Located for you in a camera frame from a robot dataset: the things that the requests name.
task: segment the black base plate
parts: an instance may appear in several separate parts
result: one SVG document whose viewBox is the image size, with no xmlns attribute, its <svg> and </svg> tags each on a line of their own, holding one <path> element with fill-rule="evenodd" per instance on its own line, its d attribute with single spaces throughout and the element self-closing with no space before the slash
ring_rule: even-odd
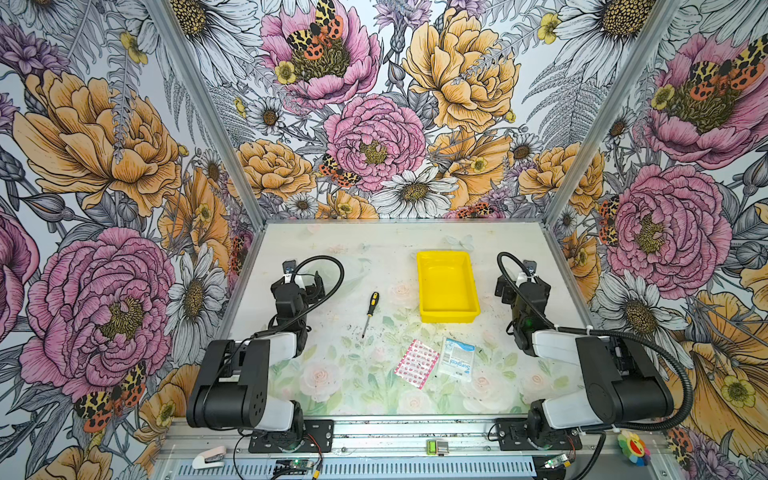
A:
<svg viewBox="0 0 768 480">
<path fill-rule="evenodd" d="M 304 422 L 306 433 L 310 434 L 320 444 L 323 453 L 331 451 L 333 445 L 333 420 L 310 420 Z M 281 445 L 281 432 L 271 432 L 260 437 L 251 437 L 248 445 L 250 453 L 317 453 L 317 446 L 308 440 L 304 440 L 298 449 L 291 452 L 285 451 L 285 444 Z"/>
<path fill-rule="evenodd" d="M 503 452 L 538 450 L 528 442 L 528 433 L 525 426 L 528 419 L 496 419 L 498 425 L 498 447 Z M 551 445 L 554 450 L 570 450 L 571 442 L 575 450 L 581 450 L 581 440 L 577 435 L 571 435 L 565 430 L 555 430 L 553 432 L 540 435 L 536 439 L 531 439 L 540 447 Z"/>
</svg>

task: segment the yellow plastic tray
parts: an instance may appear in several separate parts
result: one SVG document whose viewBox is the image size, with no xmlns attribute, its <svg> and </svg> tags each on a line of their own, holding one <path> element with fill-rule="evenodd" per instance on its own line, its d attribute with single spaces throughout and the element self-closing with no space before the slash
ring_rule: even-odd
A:
<svg viewBox="0 0 768 480">
<path fill-rule="evenodd" d="M 466 252 L 418 252 L 419 311 L 425 323 L 472 323 L 480 314 Z"/>
</svg>

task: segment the screwdriver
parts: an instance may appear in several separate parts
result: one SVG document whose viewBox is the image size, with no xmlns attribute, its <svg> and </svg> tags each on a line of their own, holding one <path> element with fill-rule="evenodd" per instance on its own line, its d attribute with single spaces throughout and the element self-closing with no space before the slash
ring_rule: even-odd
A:
<svg viewBox="0 0 768 480">
<path fill-rule="evenodd" d="M 366 318 L 366 326 L 362 329 L 362 337 L 366 338 L 366 330 L 368 329 L 368 322 L 371 321 L 373 316 L 373 310 L 376 310 L 376 305 L 379 305 L 379 292 L 373 292 L 371 295 L 371 303 L 368 305 L 368 318 Z"/>
</svg>

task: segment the table surface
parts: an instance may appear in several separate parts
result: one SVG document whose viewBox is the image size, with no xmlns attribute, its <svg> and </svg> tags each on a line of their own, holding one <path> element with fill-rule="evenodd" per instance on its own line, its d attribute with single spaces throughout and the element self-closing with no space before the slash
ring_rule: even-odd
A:
<svg viewBox="0 0 768 480">
<path fill-rule="evenodd" d="M 473 323 L 422 323 L 416 254 L 469 252 L 480 315 Z M 309 314 L 312 326 L 301 356 L 270 368 L 270 394 L 297 400 L 305 415 L 506 414 L 528 411 L 536 399 L 581 386 L 578 367 L 526 356 L 505 328 L 510 307 L 494 296 L 496 255 L 508 251 L 535 260 L 552 290 L 547 315 L 563 326 L 583 326 L 539 223 L 271 223 L 268 225 L 229 338 L 262 330 L 274 315 L 270 284 L 285 260 L 338 258 L 346 275 L 339 291 Z M 518 269 L 509 262 L 510 272 Z M 336 266 L 318 261 L 326 290 Z M 371 293 L 381 300 L 361 338 Z M 432 372 L 419 390 L 394 373 L 414 339 L 438 352 L 444 338 L 477 347 L 472 380 Z"/>
</svg>

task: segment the wall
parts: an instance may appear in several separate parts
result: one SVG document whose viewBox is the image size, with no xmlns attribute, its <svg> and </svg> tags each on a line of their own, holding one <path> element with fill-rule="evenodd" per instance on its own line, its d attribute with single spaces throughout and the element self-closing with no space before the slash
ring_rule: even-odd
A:
<svg viewBox="0 0 768 480">
<path fill-rule="evenodd" d="M 0 12 L 3 471 L 146 478 L 253 228 L 141 4 Z"/>
<path fill-rule="evenodd" d="M 172 3 L 260 206 L 301 219 L 541 216 L 653 4 Z"/>
<path fill-rule="evenodd" d="M 595 326 L 689 369 L 694 409 L 669 436 L 690 478 L 768 477 L 767 9 L 684 3 L 605 132 L 599 207 L 574 197 L 553 225 Z"/>
</svg>

